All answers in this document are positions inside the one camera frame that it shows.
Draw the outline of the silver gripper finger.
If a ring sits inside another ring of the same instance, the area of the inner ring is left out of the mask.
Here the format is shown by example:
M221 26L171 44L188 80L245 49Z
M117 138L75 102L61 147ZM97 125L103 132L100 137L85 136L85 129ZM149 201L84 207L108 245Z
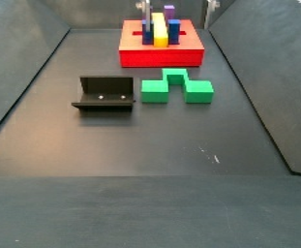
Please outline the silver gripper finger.
M209 27L212 14L215 13L215 11L219 7L220 7L220 0L207 0L204 28Z
M143 11L147 31L151 31L151 0L140 0L136 3L136 8Z

